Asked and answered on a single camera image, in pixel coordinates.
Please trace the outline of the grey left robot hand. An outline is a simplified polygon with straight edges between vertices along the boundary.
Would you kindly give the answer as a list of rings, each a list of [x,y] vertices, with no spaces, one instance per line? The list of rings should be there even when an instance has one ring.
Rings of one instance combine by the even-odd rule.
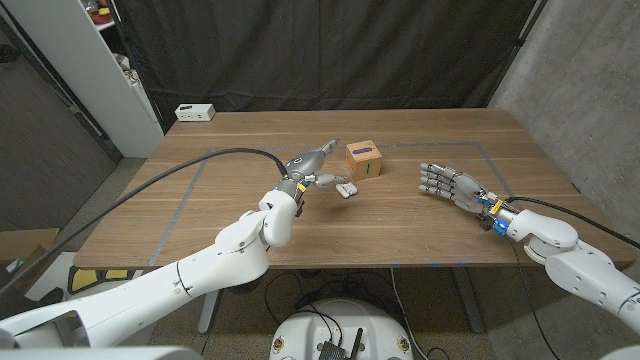
[[[319,174],[324,165],[325,158],[339,144],[338,139],[331,140],[321,148],[298,155],[285,165],[285,175],[275,187],[298,200],[299,185],[315,185],[318,188],[327,188],[337,184],[347,184],[351,181],[348,176],[333,174]]]

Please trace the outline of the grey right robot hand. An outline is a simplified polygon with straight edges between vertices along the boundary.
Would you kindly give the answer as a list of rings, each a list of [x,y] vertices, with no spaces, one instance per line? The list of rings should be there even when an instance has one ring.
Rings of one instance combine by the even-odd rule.
[[[485,213],[498,202],[497,196],[464,172],[438,163],[420,165],[419,190],[451,200],[472,213]]]

